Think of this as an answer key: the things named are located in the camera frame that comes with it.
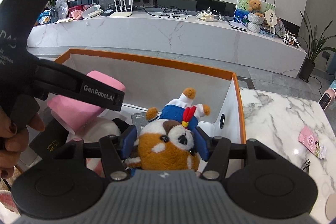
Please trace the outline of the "person left hand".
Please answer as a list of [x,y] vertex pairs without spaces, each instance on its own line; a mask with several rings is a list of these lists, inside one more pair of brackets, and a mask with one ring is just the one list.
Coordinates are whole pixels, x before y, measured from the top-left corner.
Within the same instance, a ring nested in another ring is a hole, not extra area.
[[17,125],[1,109],[1,137],[5,139],[5,149],[1,150],[1,178],[10,178],[20,155],[29,144],[27,127],[18,130]]

